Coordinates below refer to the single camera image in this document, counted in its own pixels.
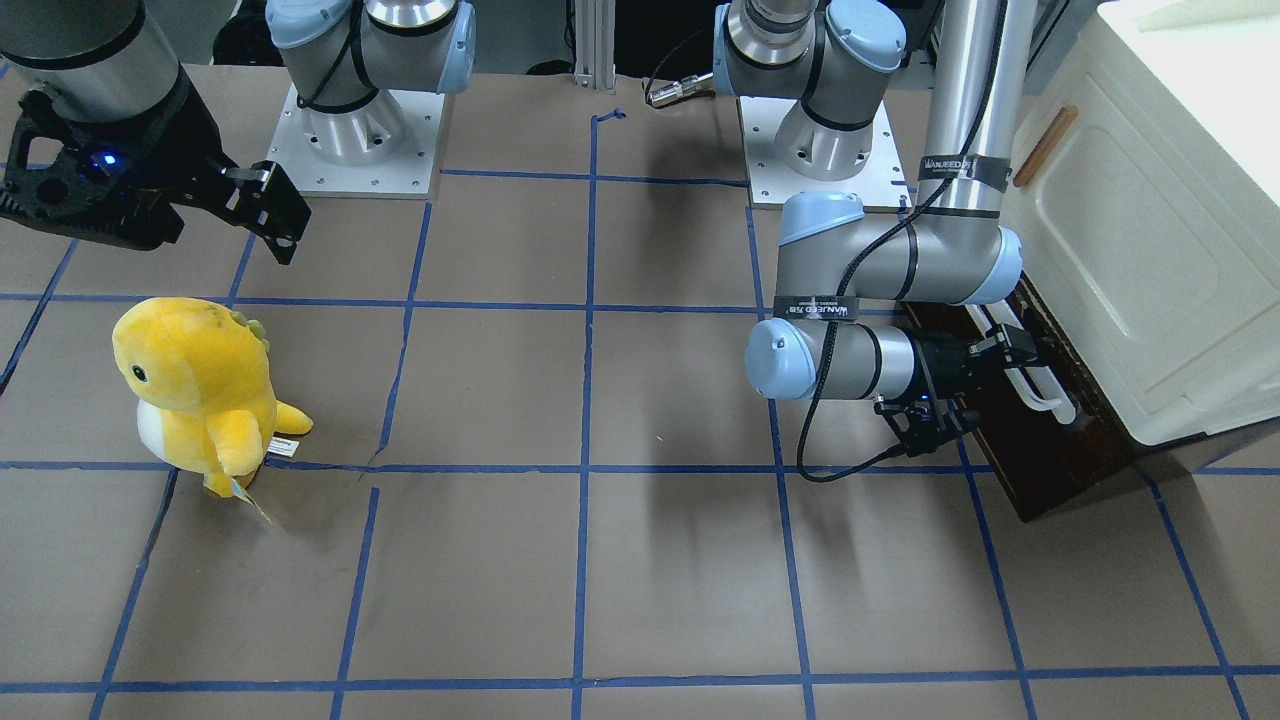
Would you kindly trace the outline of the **black gripper near toy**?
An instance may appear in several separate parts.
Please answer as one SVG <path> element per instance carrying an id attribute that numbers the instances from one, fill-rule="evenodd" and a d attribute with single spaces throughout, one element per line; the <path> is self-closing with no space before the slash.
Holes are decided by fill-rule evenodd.
<path id="1" fill-rule="evenodd" d="M 292 263 L 312 211 L 283 165 L 234 167 L 188 76 L 124 120 L 56 114 L 41 88 L 19 101 L 3 177 L 3 218 L 51 234 L 150 251 L 186 224 L 180 204 L 246 228 Z"/>

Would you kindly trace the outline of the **black gripper near drawer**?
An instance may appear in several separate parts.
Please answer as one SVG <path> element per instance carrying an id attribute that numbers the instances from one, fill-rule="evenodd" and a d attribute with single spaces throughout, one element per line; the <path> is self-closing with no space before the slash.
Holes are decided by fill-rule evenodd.
<path id="1" fill-rule="evenodd" d="M 980 424 L 980 414 L 969 409 L 947 410 L 948 400 L 980 388 L 1002 372 L 1041 366 L 1036 338 L 1014 325 L 993 325 L 974 343 L 945 332 L 906 331 L 905 336 L 914 354 L 905 404 L 876 402 L 876 414 L 897 438 L 884 451 L 886 457 L 933 454 L 973 432 Z"/>

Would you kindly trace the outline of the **silver robot arm near toy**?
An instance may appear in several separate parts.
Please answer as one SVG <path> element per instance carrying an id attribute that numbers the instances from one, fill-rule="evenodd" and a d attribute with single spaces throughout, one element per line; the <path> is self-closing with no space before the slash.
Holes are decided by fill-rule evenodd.
<path id="1" fill-rule="evenodd" d="M 466 1 L 269 1 L 271 45 L 314 154 L 362 167 L 406 143 L 394 92 L 468 87 Z M 3 56 L 29 81 L 3 176 L 3 218 L 151 251 L 184 229 L 177 205 L 260 237 L 292 261 L 311 211 L 278 161 L 236 164 L 142 1 L 5 1 Z"/>

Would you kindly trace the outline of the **silver robot arm near drawer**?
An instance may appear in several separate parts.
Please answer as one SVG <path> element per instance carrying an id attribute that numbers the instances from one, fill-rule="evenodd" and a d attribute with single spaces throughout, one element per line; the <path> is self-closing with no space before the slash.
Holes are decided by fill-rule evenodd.
<path id="1" fill-rule="evenodd" d="M 858 320 L 864 299 L 987 305 L 1020 279 L 1018 236 L 1000 223 L 1016 105 L 1036 23 L 1033 1 L 946 1 L 927 136 L 910 211 L 869 213 L 837 190 L 782 206 L 774 305 L 745 348 L 763 397 L 873 398 L 896 427 L 892 455 L 929 452 L 977 427 L 948 400 L 1012 354 L 945 333 Z M 787 99 L 778 141 L 788 168 L 832 182 L 870 156 L 874 117 L 906 31 L 879 1 L 731 1 L 716 10 L 719 94 Z"/>

